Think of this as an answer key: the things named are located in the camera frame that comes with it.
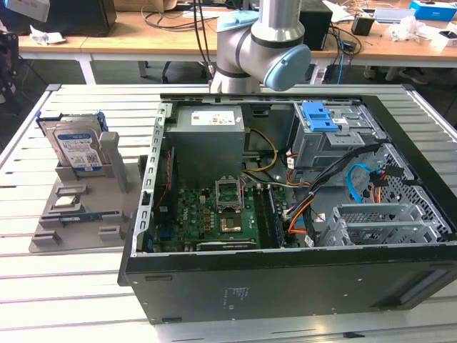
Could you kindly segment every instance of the yellow cable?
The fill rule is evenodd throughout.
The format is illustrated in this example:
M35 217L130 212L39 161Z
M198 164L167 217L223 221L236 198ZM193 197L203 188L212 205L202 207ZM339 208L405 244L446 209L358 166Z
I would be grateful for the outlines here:
M250 172L250 173L263 172L264 170L268 170L272 166L274 166L274 164L278 160L278 150L276 150L276 147L274 146L273 142L267 136L265 136L263 133L261 133L258 129L251 129L251 131L254 131L254 132L257 132L258 134L260 134L262 136L262 138L265 139L268 142L268 144L270 144L271 148L273 149L274 157L268 166L263 166L261 168L254 168L254 169L243 169L243 172Z

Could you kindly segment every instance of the blue box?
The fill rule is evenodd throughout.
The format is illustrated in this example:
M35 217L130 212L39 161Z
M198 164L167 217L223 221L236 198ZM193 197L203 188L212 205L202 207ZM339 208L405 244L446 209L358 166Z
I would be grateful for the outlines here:
M412 1L410 9L415 9L416 19L451 21L456 15L457 7L447 2Z

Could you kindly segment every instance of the blue cable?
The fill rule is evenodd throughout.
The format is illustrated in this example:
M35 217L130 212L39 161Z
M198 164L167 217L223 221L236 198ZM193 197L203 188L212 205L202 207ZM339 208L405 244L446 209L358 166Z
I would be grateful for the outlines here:
M343 42L340 40L341 45L341 60L340 60L340 74L338 75L338 84L341 82L341 75L343 74L343 65L344 65L344 45Z
M354 170L354 168L356 168L357 166L365 169L369 174L372 173L373 171L366 165L366 164L363 164L363 163L355 163L348 171L348 174L346 175L346 183L348 185L348 189L351 193L351 195L353 196L353 198L356 200L356 202L358 202L359 204L361 204L362 202L362 199L360 198L360 196L357 194L357 191L356 189L354 188L354 186L352 185L352 180L351 180L351 175L352 175L352 171Z

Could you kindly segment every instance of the desk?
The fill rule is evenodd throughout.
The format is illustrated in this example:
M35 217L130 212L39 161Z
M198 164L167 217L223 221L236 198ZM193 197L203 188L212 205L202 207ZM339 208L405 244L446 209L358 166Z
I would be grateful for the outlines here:
M178 25L192 21L179 17L164 19L161 25ZM431 25L447 23L429 22ZM339 24L350 31L350 24ZM216 20L206 25L210 57L216 60ZM363 49L351 62L366 66L421 66L457 67L457 49L445 48L441 53L430 47L430 42L393 42L385 34L387 26L374 24L367 37L359 36ZM144 23L140 13L118 13L116 23L108 37L68 37L67 43L57 46L37 46L28 37L21 37L20 51L25 59L73 59L77 60L87 84L95 84L92 61L201 61L195 33L169 32L155 29ZM326 41L323 51L313 51L311 63L317 67L312 83L321 83L328 65L336 56L336 42L332 37Z
M203 85L78 85L47 91L0 156L0 342L453 342L457 282L411 311L338 314L153 327L130 287L118 287L122 248L30 254L31 236L56 178L56 155L34 121L38 110L92 111L119 133L124 161L147 153L161 92L205 92ZM262 91L272 94L269 89ZM396 85L300 86L297 94L376 95L409 136L433 156L457 133L415 91ZM435 159L446 166L446 161ZM455 174L448 175L452 182Z

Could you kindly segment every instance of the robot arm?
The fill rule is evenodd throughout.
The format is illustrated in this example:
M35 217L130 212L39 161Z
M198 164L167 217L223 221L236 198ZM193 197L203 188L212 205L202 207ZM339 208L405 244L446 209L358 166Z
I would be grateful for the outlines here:
M285 91L299 82L311 62L300 9L301 0L261 0L259 13L234 11L219 17L211 93L255 93L259 82Z

